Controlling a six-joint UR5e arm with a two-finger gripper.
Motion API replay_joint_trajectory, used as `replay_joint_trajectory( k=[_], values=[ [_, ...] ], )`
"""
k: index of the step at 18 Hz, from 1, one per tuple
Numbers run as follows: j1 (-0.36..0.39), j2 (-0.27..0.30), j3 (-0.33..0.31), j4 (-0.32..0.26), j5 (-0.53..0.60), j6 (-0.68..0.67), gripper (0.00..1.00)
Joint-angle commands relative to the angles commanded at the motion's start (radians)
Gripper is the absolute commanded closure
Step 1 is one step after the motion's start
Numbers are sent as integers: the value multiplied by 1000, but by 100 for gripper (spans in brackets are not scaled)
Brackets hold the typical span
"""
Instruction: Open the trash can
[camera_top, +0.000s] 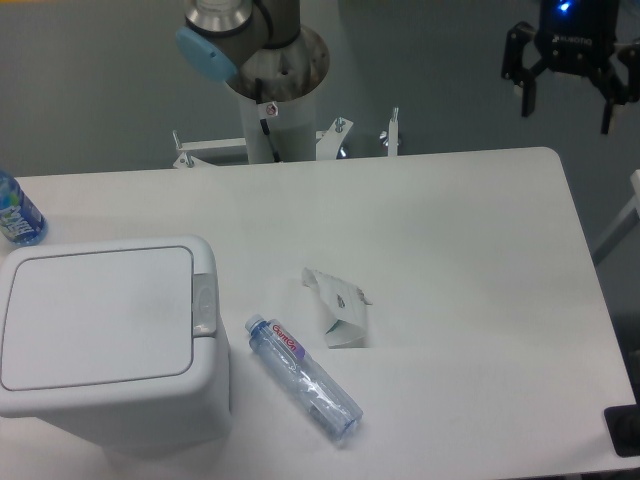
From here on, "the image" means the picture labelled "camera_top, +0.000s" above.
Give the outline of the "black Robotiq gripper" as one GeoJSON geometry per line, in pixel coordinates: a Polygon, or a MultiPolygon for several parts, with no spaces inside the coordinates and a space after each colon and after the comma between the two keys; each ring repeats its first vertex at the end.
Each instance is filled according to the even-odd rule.
{"type": "Polygon", "coordinates": [[[617,1],[547,0],[540,3],[538,30],[522,21],[507,32],[501,77],[522,90],[522,117],[535,110],[536,78],[545,70],[589,78],[605,100],[601,134],[609,133],[616,105],[639,101],[639,43],[616,44],[618,12],[617,1]],[[540,58],[526,67],[530,43],[540,58]],[[613,53],[627,69],[627,84],[610,61],[613,53]]]}

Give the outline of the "grey robot arm with blue cap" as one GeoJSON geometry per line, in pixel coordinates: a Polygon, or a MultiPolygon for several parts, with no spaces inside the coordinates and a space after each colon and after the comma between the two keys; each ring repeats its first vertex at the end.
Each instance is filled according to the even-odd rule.
{"type": "MultiPolygon", "coordinates": [[[[617,105],[639,100],[639,44],[616,37],[616,1],[543,1],[539,24],[506,34],[501,76],[522,90],[521,114],[535,109],[546,70],[588,79],[605,101],[601,131],[617,105]]],[[[187,1],[176,32],[183,58],[202,76],[255,103],[301,98],[323,82],[329,54],[304,27],[297,1],[187,1]]]]}

